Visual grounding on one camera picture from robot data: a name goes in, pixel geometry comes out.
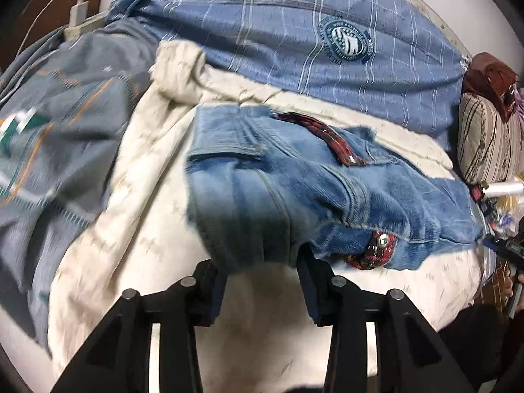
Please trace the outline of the white plastic tube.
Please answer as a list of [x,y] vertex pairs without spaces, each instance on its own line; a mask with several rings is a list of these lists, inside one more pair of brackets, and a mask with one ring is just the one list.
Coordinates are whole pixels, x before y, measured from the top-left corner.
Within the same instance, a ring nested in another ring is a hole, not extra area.
[[487,198],[499,198],[504,196],[523,194],[524,184],[521,180],[489,184],[483,188]]

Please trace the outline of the striped beige cushion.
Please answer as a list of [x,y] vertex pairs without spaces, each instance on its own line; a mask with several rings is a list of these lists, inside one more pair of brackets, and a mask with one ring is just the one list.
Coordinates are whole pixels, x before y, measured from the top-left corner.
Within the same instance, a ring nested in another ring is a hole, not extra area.
[[523,132],[518,115],[502,120],[482,96],[465,93],[459,106],[458,165],[468,185],[511,180],[523,172]]

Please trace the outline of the white phone charger plug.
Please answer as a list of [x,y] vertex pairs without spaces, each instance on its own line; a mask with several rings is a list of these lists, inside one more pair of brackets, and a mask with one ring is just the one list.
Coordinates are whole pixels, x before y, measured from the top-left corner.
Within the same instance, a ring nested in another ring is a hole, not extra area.
[[89,2],[78,0],[75,5],[70,8],[69,23],[70,28],[77,27],[84,23],[87,19],[89,10]]

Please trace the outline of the blue denim jeans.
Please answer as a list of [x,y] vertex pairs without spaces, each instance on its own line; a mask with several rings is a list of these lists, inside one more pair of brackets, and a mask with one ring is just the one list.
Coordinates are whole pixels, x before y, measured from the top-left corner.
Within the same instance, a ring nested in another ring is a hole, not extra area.
[[361,270],[414,270],[484,234],[462,182],[428,177],[368,128],[264,105],[196,110],[187,185],[189,220],[228,273],[295,266],[303,248]]

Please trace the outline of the grey patterned quilt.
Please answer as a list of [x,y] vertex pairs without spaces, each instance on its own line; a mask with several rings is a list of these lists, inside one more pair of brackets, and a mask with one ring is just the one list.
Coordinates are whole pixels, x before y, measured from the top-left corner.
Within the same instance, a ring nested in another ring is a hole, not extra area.
[[55,30],[1,77],[1,305],[47,345],[51,282],[108,200],[158,40],[116,20],[67,41]]

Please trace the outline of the white power strip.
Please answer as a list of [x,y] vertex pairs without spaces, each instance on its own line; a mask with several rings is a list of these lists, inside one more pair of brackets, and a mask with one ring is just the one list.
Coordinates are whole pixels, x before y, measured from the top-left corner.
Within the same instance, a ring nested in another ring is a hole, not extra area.
[[91,33],[92,31],[98,28],[103,28],[106,23],[106,16],[106,11],[100,12],[96,15],[87,18],[83,23],[79,25],[65,28],[64,39],[66,41],[74,40],[77,39],[79,36]]

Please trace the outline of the dark red leather bag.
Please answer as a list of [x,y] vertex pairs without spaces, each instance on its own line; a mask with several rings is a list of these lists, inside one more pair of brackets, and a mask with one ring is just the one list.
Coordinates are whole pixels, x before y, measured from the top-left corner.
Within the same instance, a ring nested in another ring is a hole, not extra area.
[[463,93],[487,99],[507,123],[515,111],[514,86],[517,74],[502,60],[482,52],[476,54],[466,69]]

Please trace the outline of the cream leaf-print bedsheet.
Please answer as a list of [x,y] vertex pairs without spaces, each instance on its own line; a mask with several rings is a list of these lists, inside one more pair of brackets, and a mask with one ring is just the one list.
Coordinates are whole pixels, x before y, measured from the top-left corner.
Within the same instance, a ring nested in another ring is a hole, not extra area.
[[[190,41],[161,43],[150,78],[123,135],[107,207],[68,248],[52,282],[48,343],[58,373],[125,289],[156,293],[202,260],[213,262],[187,211],[187,154],[201,106],[264,105],[340,129],[365,127],[379,145],[428,177],[460,181],[448,154],[430,137],[214,68]],[[479,285],[478,244],[430,255],[414,270],[361,270],[343,260],[322,260],[362,288],[404,290],[433,327],[443,328]],[[330,330],[307,317],[296,269],[265,262],[227,273],[217,322],[196,334],[206,390],[281,392],[322,384]]]

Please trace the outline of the purple cloth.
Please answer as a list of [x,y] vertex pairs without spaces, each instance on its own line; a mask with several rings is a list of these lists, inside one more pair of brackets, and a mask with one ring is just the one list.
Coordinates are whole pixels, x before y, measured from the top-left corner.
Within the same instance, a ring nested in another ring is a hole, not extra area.
[[524,130],[524,94],[523,89],[514,89],[515,113],[519,117],[521,129]]

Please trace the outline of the blue plaid blanket with emblem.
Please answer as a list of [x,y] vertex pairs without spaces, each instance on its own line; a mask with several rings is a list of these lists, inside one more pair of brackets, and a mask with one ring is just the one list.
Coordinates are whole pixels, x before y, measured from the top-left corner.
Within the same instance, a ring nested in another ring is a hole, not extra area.
[[193,41],[213,66],[456,147],[464,57],[406,0],[113,0],[107,18]]

